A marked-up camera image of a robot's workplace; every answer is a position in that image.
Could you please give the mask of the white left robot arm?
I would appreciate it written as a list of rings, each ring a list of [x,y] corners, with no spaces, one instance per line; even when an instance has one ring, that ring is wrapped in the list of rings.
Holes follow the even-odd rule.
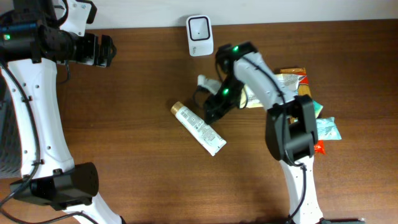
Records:
[[[1,177],[15,177],[9,198],[49,206],[80,223],[122,223],[99,192],[93,163],[75,164],[57,102],[57,65],[108,67],[111,37],[87,33],[92,1],[14,1],[1,16]]]

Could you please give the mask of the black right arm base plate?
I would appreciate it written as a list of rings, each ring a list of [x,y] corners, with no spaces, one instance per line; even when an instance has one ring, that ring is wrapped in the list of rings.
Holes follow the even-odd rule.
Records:
[[[354,220],[354,219],[347,219],[347,220],[322,220],[319,224],[366,224],[364,220]]]

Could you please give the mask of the teal wet wipes pack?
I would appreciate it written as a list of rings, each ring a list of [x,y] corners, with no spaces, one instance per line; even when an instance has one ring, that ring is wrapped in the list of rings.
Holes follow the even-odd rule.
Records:
[[[341,134],[335,124],[335,118],[318,118],[316,119],[318,139],[322,141],[338,141],[342,140]]]

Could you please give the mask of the orange spaghetti package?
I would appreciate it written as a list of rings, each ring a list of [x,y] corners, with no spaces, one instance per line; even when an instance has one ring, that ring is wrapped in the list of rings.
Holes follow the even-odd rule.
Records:
[[[280,69],[280,73],[288,73],[288,74],[298,75],[300,78],[300,81],[298,82],[298,88],[297,88],[298,95],[300,95],[300,96],[308,95],[308,96],[312,97],[310,87],[309,87],[307,72],[306,72],[305,68],[283,68],[283,69]],[[326,154],[323,140],[319,140],[318,143],[315,145],[315,152],[317,154]]]

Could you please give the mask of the cream yellow food pouch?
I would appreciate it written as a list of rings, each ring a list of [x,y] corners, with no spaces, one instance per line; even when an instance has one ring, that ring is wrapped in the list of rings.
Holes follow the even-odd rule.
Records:
[[[278,81],[285,85],[289,90],[292,90],[297,94],[300,82],[303,81],[307,76],[293,73],[280,73],[277,74],[276,77]],[[247,85],[245,85],[244,89],[242,90],[239,109],[260,107],[262,107],[262,103],[259,101],[254,92]]]

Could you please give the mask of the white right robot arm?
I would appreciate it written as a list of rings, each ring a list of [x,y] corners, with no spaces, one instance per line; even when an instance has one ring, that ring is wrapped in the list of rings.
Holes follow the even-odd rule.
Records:
[[[205,123],[212,124],[237,107],[243,88],[249,87],[266,111],[266,146],[285,175],[290,202],[286,222],[321,223],[313,177],[318,142],[313,100],[281,83],[251,42],[221,46],[215,64],[226,77],[203,104]]]

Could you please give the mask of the white tube with cork cap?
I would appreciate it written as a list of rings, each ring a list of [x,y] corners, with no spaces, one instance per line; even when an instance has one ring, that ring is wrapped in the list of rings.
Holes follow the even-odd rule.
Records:
[[[181,102],[176,102],[170,111],[212,156],[226,145],[226,141],[210,125]]]

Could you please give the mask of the small teal tissue pack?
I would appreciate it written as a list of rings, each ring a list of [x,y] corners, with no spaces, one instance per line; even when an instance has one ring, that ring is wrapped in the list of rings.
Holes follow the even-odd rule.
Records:
[[[313,100],[313,106],[315,110],[315,117],[318,118],[320,116],[320,113],[322,112],[323,105],[319,104],[315,100]]]

